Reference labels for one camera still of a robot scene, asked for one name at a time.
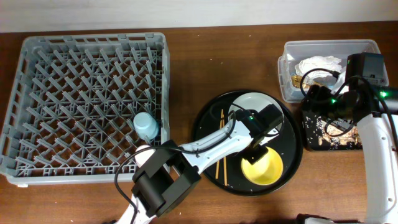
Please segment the grey round plate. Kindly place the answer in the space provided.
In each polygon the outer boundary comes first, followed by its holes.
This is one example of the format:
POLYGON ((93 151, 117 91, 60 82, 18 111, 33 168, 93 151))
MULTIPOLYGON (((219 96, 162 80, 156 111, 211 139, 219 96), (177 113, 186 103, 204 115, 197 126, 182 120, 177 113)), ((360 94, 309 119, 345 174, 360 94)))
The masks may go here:
POLYGON ((281 106, 264 93, 250 92, 237 97, 228 112, 237 110, 249 110, 269 130, 267 137, 277 136, 284 128, 281 106))

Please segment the wooden chopstick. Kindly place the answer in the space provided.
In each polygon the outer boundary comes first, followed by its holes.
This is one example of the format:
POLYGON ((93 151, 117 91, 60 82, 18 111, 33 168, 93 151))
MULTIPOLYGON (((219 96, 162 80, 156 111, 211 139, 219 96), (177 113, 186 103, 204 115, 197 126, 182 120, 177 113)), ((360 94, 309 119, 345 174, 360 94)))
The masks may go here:
MULTIPOLYGON (((221 109, 221 127, 225 126, 225 118, 224 118, 224 111, 221 109)), ((224 186, 228 185, 228 175, 227 175, 227 164, 226 164, 226 157, 223 158, 223 177, 224 177, 224 186)))
MULTIPOLYGON (((219 128, 222 129, 224 126, 224 111, 221 109, 221 115, 220 115, 220 126, 219 128)), ((220 173, 220 161, 216 162, 216 172, 215 172, 215 179, 218 179, 220 173)))

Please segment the yellow bowl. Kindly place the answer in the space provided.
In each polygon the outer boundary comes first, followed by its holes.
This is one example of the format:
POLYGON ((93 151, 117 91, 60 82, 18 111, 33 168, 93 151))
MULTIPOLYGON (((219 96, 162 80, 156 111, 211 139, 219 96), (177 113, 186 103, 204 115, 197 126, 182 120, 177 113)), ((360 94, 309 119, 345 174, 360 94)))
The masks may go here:
POLYGON ((271 147, 266 149, 268 152, 254 164, 246 159, 241 160, 243 175, 256 185, 271 185, 282 177, 284 164, 281 156, 271 147))

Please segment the gold snack wrapper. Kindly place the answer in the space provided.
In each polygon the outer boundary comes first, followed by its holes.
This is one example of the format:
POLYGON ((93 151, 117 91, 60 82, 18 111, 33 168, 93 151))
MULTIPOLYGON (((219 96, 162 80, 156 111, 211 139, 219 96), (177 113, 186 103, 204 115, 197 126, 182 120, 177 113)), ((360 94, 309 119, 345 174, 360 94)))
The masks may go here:
MULTIPOLYGON (((302 80, 302 76, 300 76, 300 75, 293 75, 293 76, 291 77, 291 80, 292 80, 292 85, 293 85, 295 88, 300 88, 300 83, 301 83, 301 80, 302 80)), ((302 87, 303 87, 303 89, 309 89, 314 83, 315 83, 315 82, 314 82, 313 80, 306 78, 306 79, 303 81, 303 83, 302 83, 302 87)))

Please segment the white paper napkin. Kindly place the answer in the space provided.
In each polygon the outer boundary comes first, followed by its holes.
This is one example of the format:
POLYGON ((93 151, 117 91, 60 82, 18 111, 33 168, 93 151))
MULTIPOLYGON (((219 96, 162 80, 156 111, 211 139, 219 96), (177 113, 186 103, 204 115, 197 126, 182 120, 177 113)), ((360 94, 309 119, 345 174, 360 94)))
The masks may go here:
MULTIPOLYGON (((334 56, 314 56, 310 58, 306 58, 296 64, 295 71, 297 75, 303 76, 307 71, 313 70, 315 68, 324 68, 327 70, 334 70, 337 72, 341 72, 342 66, 340 65, 341 59, 336 58, 334 56)), ((333 76, 327 72, 316 71, 307 75, 307 78, 311 78, 313 80, 325 81, 326 78, 333 78, 333 76)))

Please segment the light blue plastic cup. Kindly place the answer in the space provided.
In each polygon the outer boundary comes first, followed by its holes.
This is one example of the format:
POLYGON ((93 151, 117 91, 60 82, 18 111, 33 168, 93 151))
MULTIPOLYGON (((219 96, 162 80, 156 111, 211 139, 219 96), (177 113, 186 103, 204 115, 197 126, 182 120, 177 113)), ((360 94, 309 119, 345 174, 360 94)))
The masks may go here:
POLYGON ((141 139, 155 139, 159 132, 157 121, 147 112, 140 112, 133 119, 134 129, 141 139))

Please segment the pink plastic cup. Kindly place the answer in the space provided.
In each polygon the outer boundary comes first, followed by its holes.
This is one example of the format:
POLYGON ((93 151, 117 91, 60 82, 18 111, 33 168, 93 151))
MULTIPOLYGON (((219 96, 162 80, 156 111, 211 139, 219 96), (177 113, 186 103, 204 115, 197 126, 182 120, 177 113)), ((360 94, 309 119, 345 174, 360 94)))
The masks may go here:
POLYGON ((155 153, 155 149, 149 149, 149 145, 141 145, 136 149, 136 153, 134 159, 138 168, 141 168, 153 153, 155 153))

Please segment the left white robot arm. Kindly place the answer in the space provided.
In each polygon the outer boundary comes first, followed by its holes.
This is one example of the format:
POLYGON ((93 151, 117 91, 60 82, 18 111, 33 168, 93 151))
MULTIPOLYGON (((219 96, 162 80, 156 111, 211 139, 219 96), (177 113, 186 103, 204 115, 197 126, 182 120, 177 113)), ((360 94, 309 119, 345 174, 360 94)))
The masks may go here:
POLYGON ((242 157, 241 169, 256 185, 277 182, 284 165, 278 153, 266 146, 270 131, 281 126, 284 114, 276 105, 260 111, 238 108, 230 112, 225 126, 195 142, 177 146, 173 141, 145 147, 134 153, 153 150, 154 153, 133 175, 132 195, 120 194, 129 206, 119 223, 150 223, 173 210, 195 188, 201 173, 230 155, 242 157))

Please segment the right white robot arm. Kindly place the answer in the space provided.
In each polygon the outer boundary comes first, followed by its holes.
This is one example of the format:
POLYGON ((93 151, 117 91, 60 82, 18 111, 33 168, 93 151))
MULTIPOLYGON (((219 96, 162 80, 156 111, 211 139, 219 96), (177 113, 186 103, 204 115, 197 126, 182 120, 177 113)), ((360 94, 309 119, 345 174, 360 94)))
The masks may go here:
POLYGON ((383 55, 352 54, 337 90, 312 85, 302 92, 303 110, 351 120, 357 127, 366 171, 366 223, 397 223, 397 89, 377 83, 383 73, 383 55))

